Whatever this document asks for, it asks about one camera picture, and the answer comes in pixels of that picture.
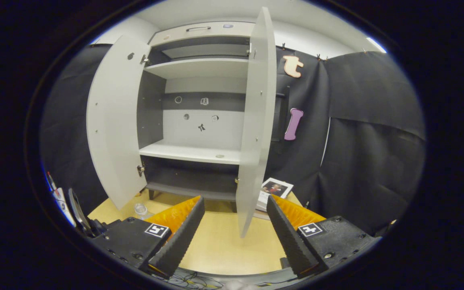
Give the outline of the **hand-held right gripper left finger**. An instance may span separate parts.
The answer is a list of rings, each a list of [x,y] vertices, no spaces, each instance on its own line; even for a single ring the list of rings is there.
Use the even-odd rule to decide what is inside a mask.
[[[109,224],[91,221],[92,244],[118,261],[169,279],[179,267],[205,213],[195,196],[145,220],[128,217]]]

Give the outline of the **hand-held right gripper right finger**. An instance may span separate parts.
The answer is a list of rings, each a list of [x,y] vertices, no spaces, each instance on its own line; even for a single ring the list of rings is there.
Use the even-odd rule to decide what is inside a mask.
[[[342,216],[325,218],[275,195],[268,198],[267,214],[298,278],[341,268],[381,240]]]

